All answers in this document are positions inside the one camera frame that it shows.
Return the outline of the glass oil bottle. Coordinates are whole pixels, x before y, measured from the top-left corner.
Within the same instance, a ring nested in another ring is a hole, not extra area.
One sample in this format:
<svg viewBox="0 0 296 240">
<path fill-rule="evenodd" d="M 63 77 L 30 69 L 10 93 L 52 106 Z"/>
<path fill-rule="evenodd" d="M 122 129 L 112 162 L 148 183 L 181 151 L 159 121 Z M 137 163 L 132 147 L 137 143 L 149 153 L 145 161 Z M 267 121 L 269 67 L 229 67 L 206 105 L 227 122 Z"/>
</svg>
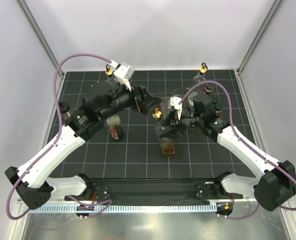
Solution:
<svg viewBox="0 0 296 240">
<path fill-rule="evenodd" d="M 110 85 L 113 85 L 116 82 L 113 72 L 114 71 L 111 69 L 111 66 L 109 64 L 107 64 L 106 71 L 105 71 L 105 74 L 107 77 L 106 82 L 108 82 Z"/>
<path fill-rule="evenodd" d="M 206 81 L 205 74 L 207 73 L 207 71 L 208 66 L 205 62 L 203 62 L 198 70 L 197 75 L 193 78 L 193 82 L 197 84 Z"/>
<path fill-rule="evenodd" d="M 175 156 L 175 146 L 174 146 L 173 139 L 160 137 L 164 130 L 162 126 L 163 124 L 162 111 L 160 110 L 160 108 L 156 107 L 153 110 L 152 116 L 156 120 L 155 132 L 156 132 L 157 140 L 160 144 L 160 148 L 162 150 L 163 155 L 166 157 Z"/>
</svg>

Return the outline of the dark sauce bottle red label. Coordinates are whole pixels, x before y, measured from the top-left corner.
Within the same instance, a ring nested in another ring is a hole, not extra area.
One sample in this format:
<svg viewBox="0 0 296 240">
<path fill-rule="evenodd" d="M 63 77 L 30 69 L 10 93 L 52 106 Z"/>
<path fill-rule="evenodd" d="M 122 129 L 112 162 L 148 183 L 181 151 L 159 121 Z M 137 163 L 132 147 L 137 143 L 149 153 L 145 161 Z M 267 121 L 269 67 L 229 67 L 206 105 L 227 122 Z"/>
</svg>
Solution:
<svg viewBox="0 0 296 240">
<path fill-rule="evenodd" d="M 122 129 L 120 117 L 118 115 L 113 115 L 106 119 L 106 123 L 112 139 L 116 141 L 122 140 L 124 137 L 124 131 Z"/>
</svg>

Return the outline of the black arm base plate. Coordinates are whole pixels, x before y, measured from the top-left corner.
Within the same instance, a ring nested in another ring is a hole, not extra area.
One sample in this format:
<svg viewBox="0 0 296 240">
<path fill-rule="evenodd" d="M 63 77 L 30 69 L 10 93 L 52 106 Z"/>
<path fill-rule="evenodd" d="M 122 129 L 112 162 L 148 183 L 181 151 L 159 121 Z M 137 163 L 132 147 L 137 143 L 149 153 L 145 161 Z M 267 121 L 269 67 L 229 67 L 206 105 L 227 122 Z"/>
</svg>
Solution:
<svg viewBox="0 0 296 240">
<path fill-rule="evenodd" d="M 86 200 L 112 200 L 114 206 L 183 206 L 240 200 L 213 178 L 92 178 L 95 189 Z"/>
</svg>

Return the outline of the round amber sauce bottle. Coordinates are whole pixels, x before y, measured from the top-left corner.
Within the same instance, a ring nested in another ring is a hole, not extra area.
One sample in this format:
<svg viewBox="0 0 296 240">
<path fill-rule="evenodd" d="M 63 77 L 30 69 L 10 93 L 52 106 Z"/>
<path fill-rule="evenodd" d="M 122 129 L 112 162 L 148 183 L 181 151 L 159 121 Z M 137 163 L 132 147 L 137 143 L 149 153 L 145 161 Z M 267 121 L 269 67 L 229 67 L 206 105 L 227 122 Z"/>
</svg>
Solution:
<svg viewBox="0 0 296 240">
<path fill-rule="evenodd" d="M 70 108 L 70 105 L 67 102 L 60 101 L 59 108 L 60 108 L 62 121 L 65 122 L 69 117 L 72 116 L 73 110 Z"/>
</svg>

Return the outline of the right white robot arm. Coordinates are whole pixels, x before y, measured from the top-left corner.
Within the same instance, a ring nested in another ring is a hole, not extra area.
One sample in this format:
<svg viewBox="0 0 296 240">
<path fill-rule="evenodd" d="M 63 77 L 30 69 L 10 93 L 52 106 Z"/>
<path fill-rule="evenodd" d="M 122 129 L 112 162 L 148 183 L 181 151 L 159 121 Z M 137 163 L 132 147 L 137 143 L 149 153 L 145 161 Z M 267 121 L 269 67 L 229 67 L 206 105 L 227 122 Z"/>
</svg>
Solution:
<svg viewBox="0 0 296 240">
<path fill-rule="evenodd" d="M 160 138 L 178 139 L 185 129 L 199 128 L 252 172 L 253 177 L 230 172 L 216 177 L 213 192 L 218 198 L 229 194 L 255 198 L 261 207 L 271 212 L 296 195 L 294 165 L 271 157 L 243 136 L 222 116 L 217 99 L 211 99 L 205 93 L 196 94 L 191 100 L 170 96 L 163 97 L 160 107 Z"/>
</svg>

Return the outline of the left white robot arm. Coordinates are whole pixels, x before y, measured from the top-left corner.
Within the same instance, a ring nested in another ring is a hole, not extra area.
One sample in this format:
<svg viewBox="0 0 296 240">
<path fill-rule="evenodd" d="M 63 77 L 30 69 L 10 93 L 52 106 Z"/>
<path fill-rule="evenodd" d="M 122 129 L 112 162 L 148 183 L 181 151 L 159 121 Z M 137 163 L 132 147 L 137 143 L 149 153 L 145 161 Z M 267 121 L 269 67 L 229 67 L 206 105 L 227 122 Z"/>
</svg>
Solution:
<svg viewBox="0 0 296 240">
<path fill-rule="evenodd" d="M 24 165 L 9 167 L 5 175 L 30 210 L 65 196 L 89 200 L 95 187 L 85 174 L 51 178 L 52 171 L 99 132 L 107 118 L 125 108 L 148 115 L 161 101 L 142 85 L 126 87 L 119 83 L 95 82 L 85 92 L 82 105 L 60 127 L 55 138 Z"/>
</svg>

